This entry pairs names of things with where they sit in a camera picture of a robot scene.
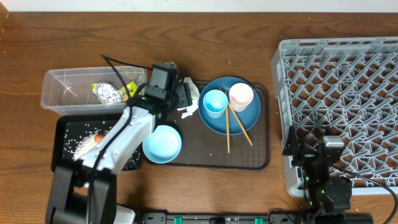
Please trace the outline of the white tissue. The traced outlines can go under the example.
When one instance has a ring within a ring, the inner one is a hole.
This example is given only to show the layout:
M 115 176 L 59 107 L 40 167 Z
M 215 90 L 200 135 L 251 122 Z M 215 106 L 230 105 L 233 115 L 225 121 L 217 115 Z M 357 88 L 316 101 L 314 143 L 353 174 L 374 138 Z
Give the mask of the white tissue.
M 185 119 L 186 117 L 191 116 L 198 109 L 200 92 L 190 77 L 184 78 L 183 82 L 188 84 L 192 99 L 192 105 L 183 108 L 177 108 L 178 111 L 183 111 L 181 118 Z

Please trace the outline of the light blue bowl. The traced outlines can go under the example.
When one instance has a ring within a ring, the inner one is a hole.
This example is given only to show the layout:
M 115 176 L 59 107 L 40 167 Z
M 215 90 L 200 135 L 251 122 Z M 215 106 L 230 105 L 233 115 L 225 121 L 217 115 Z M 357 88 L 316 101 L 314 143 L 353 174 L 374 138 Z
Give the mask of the light blue bowl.
M 165 164 L 174 160 L 180 153 L 182 138 L 175 128 L 160 125 L 143 141 L 142 148 L 148 160 Z

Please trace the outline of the foil snack wrapper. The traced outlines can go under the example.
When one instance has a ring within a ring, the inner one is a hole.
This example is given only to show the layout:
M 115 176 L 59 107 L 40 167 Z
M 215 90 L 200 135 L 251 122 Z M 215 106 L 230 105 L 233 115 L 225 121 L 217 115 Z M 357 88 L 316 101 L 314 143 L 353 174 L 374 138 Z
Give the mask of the foil snack wrapper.
M 127 92 L 129 92 L 130 97 L 133 97 L 138 88 L 134 81 L 120 89 L 116 89 L 109 83 L 93 83 L 91 87 L 98 101 L 106 105 L 126 102 L 129 98 Z

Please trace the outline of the orange carrot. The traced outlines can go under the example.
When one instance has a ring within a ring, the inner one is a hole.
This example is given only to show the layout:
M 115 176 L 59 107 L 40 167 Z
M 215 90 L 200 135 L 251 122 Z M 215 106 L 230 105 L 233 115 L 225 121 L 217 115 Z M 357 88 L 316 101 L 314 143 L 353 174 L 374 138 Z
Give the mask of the orange carrot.
M 94 137 L 94 140 L 95 140 L 95 142 L 99 143 L 99 142 L 101 142 L 103 140 L 103 138 L 104 138 L 104 136 L 102 134 L 97 134 Z

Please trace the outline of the white rice pile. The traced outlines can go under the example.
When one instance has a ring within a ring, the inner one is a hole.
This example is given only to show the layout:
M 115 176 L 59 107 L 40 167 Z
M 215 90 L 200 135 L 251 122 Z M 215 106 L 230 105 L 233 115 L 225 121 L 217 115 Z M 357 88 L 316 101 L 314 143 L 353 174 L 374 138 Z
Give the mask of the white rice pile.
M 75 161 L 81 155 L 97 145 L 94 137 L 105 136 L 110 132 L 116 121 L 94 121 L 68 123 L 63 139 L 62 159 Z

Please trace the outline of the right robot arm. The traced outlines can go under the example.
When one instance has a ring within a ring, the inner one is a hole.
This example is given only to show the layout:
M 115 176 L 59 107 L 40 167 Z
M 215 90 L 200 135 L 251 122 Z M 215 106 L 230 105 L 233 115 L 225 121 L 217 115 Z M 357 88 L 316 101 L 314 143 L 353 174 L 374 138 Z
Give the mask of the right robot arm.
M 330 167 L 340 160 L 345 144 L 326 128 L 314 148 L 299 145 L 293 126 L 289 127 L 282 154 L 291 156 L 291 165 L 303 171 L 303 193 L 310 208 L 295 216 L 294 223 L 346 223 L 345 211 L 351 208 L 352 182 L 330 175 Z

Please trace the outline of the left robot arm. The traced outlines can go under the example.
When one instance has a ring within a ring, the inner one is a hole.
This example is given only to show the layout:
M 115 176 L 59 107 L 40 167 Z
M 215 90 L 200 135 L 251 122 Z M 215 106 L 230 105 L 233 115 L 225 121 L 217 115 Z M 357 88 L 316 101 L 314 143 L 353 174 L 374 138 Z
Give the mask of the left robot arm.
M 134 223 L 134 210 L 118 205 L 117 178 L 156 124 L 181 106 L 182 71 L 156 63 L 149 83 L 127 100 L 119 121 L 93 149 L 53 168 L 46 223 Z

